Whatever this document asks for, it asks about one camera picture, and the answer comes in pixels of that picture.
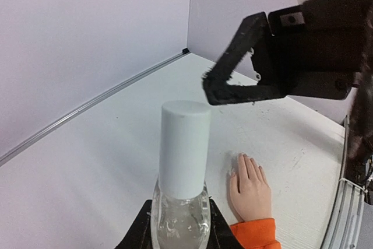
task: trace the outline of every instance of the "hand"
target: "hand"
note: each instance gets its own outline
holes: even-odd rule
[[[231,175],[230,197],[245,222],[272,217],[271,190],[264,170],[247,155],[238,156],[238,175]]]

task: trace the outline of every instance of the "orange shirt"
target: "orange shirt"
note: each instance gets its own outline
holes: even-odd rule
[[[281,249],[273,218],[237,223],[231,230],[245,249]]]

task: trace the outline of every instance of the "white cap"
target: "white cap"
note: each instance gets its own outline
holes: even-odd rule
[[[168,101],[162,106],[159,187],[176,199],[197,197],[203,190],[210,133],[209,106]]]

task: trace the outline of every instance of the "table surface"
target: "table surface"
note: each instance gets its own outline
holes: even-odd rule
[[[158,173],[161,105],[206,103],[212,62],[189,54],[95,105],[0,167],[0,248],[114,248]],[[232,82],[254,81],[235,73]],[[283,248],[319,248],[339,179],[343,128],[285,98],[212,107],[206,183],[229,223],[238,152],[265,169]]]

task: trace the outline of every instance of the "transparent bottle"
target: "transparent bottle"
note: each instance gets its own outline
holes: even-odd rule
[[[159,177],[154,189],[154,249],[205,249],[210,202],[205,184],[209,106],[187,100],[162,106]]]
[[[205,249],[210,221],[206,184],[195,198],[175,199],[162,193],[157,181],[151,216],[154,249]]]

